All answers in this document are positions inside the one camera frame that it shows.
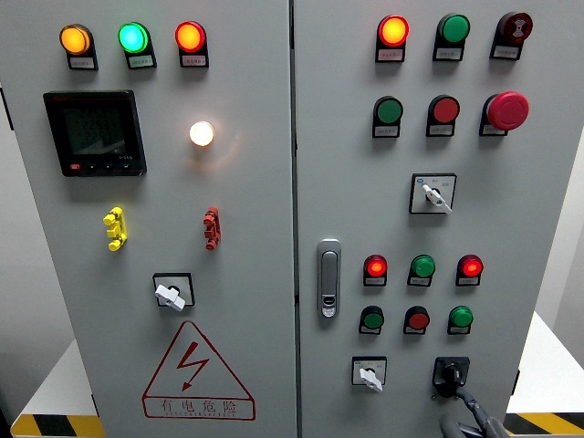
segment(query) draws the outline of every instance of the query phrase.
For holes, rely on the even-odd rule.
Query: green indicator light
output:
[[[148,32],[138,23],[127,23],[120,28],[118,40],[127,52],[140,53],[148,46]]]
[[[383,316],[379,313],[370,313],[363,319],[363,324],[368,329],[378,329],[383,325]]]
[[[464,328],[473,322],[473,312],[467,306],[453,308],[450,312],[450,320],[456,327]]]
[[[416,276],[426,278],[431,276],[435,270],[436,264],[429,255],[418,255],[412,260],[412,271]]]
[[[402,116],[402,105],[394,99],[385,100],[377,108],[377,117],[383,123],[393,123]]]
[[[471,23],[465,16],[448,16],[443,18],[440,35],[449,43],[460,43],[468,37]]]

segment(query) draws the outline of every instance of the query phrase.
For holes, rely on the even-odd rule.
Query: illuminated light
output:
[[[191,140],[197,146],[207,146],[213,141],[214,129],[207,121],[197,121],[189,131]]]
[[[194,53],[203,47],[205,36],[204,30],[194,21],[185,21],[176,27],[174,32],[176,44],[185,52]]]
[[[118,40],[122,48],[129,53],[140,53],[149,42],[146,28],[139,23],[126,23],[120,27]]]
[[[365,260],[367,273],[370,276],[383,276],[387,272],[387,261],[381,255],[371,255]]]
[[[458,269],[469,277],[480,276],[483,268],[483,262],[476,255],[465,255],[458,262]]]
[[[401,46],[409,33],[410,25],[402,16],[386,16],[380,23],[380,40],[386,46]]]
[[[70,55],[83,55],[91,47],[89,31],[82,25],[69,25],[58,36],[61,46]]]
[[[443,98],[434,105],[433,115],[441,123],[451,123],[458,117],[460,106],[454,98]]]

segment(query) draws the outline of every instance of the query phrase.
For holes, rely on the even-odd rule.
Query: red indicator light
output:
[[[465,255],[458,262],[458,269],[469,277],[480,276],[483,272],[483,262],[476,255]]]
[[[401,46],[410,33],[410,25],[402,16],[386,16],[379,27],[380,40],[389,47]]]
[[[460,106],[456,99],[444,98],[434,105],[433,115],[441,123],[450,123],[458,117]]]
[[[430,324],[430,317],[423,313],[416,313],[410,317],[410,321],[408,322],[410,327],[415,330],[422,330],[428,327]]]
[[[387,261],[382,255],[371,255],[365,260],[365,269],[370,276],[383,276],[387,272]]]
[[[493,98],[486,109],[489,123],[498,130],[519,128],[529,114],[529,101],[516,91],[505,91]]]
[[[194,21],[185,21],[176,27],[174,32],[176,44],[185,52],[194,53],[203,47],[205,34],[203,27]]]
[[[533,20],[524,12],[511,12],[499,20],[497,30],[507,44],[523,43],[533,29]]]

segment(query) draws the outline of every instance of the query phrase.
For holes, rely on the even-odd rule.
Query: white indicator light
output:
[[[189,132],[191,140],[197,146],[207,146],[213,141],[214,130],[208,121],[197,121]]]

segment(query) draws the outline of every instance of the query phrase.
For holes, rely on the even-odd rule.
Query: green push button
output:
[[[412,260],[412,272],[420,278],[431,276],[435,270],[436,264],[429,255],[418,255]]]
[[[449,43],[460,43],[470,31],[471,23],[465,16],[446,16],[440,26],[440,35]]]
[[[453,308],[450,312],[450,320],[456,327],[468,327],[473,323],[473,312],[467,306]]]
[[[371,330],[378,329],[383,325],[383,315],[370,313],[363,319],[363,325]]]
[[[403,107],[400,102],[395,99],[387,99],[383,101],[377,108],[377,117],[383,123],[394,123],[403,113]]]

